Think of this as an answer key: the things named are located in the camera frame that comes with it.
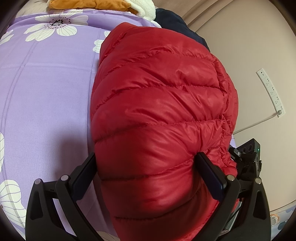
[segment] metal screw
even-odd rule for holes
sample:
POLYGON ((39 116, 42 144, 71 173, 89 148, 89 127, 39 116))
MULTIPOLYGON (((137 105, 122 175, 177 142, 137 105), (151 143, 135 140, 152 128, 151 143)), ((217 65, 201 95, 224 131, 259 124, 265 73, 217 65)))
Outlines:
POLYGON ((68 175, 62 175, 61 180, 62 180, 62 181, 67 181, 68 178, 69 178, 68 175))
POLYGON ((39 183, 41 183, 41 179, 36 179, 35 184, 38 185, 39 183))
POLYGON ((227 175, 227 179, 229 181, 234 181, 235 180, 235 177, 233 175, 227 175))
POLYGON ((261 183, 262 183, 262 180, 261 180, 260 178, 255 178, 255 182, 256 182, 257 184, 261 184, 261 183))

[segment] red down jacket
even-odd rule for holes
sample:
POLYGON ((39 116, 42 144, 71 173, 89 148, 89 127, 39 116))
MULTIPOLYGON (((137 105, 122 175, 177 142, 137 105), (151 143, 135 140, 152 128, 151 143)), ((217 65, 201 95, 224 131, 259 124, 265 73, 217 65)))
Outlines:
POLYGON ((193 157, 236 175, 237 92, 220 61, 171 30, 117 26, 100 50, 91 133, 121 241, 191 240, 217 206, 193 157))

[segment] floral bedsheet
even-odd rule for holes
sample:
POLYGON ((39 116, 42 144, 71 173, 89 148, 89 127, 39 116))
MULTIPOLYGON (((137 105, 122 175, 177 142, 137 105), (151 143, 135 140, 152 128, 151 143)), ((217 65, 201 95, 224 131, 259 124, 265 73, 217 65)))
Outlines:
MULTIPOLYGON (((0 207, 23 237, 34 180, 70 174, 92 151, 89 102, 100 47, 122 22, 155 27, 126 12, 58 10, 16 18, 0 40, 0 207)), ((96 186, 78 205, 97 231, 116 236, 96 186)))

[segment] power cord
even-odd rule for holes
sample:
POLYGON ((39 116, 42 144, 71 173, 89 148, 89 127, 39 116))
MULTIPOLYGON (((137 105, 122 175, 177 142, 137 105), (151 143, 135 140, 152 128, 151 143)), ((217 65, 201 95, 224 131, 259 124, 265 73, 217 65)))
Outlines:
POLYGON ((234 212, 234 214, 228 219, 226 225, 233 219, 233 217, 237 214, 237 212, 240 210, 241 206, 234 212))
POLYGON ((281 110, 279 110, 277 113, 275 113, 272 117, 269 117, 269 118, 267 118, 267 119, 265 119, 265 120, 262 120, 262 121, 260 121, 260 122, 258 122, 258 123, 256 123, 256 124, 254 124, 254 125, 251 125, 251 126, 248 126, 248 127, 246 127, 246 128, 243 128, 243 129, 241 129, 241 130, 239 130, 239 131, 236 131, 236 132, 234 132, 233 134, 235 135, 235 134, 237 134, 237 133, 240 133, 240 132, 242 132, 242 131, 245 131, 245 130, 247 130, 247 129, 249 129, 249 128, 252 128, 252 127, 254 127, 254 126, 256 126, 256 125, 259 125, 259 124, 261 124, 261 123, 263 123, 263 122, 265 122, 265 121, 268 121, 268 120, 270 120, 270 119, 272 119, 273 117, 276 117, 277 115, 281 115, 282 114, 282 111, 281 110))

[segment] electrical socket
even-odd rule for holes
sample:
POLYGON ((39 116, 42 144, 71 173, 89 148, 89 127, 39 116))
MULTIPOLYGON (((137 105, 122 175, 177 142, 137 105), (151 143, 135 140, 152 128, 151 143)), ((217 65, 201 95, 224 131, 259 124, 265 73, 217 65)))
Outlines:
POLYGON ((267 90, 270 97, 273 97, 273 96, 277 95, 277 92, 276 92, 273 85, 269 86, 266 90, 267 90))
POLYGON ((274 104, 274 107, 277 107, 281 104, 281 99, 279 98, 278 95, 275 95, 271 98, 272 103, 274 104))
POLYGON ((258 70, 256 73, 257 73, 257 75, 259 76, 259 78, 261 80, 263 80, 263 79, 265 79, 267 77, 267 74, 266 74, 266 72, 265 72, 265 70, 263 68, 258 70))
POLYGON ((268 76, 266 78, 262 79, 261 81, 264 84, 265 88, 268 88, 269 86, 272 85, 272 82, 268 76))
POLYGON ((278 117, 281 117, 281 116, 283 116, 286 113, 282 104, 280 104, 277 107, 275 107, 275 109, 276 109, 276 112, 278 112, 279 110, 281 110, 281 114, 278 115, 278 117))

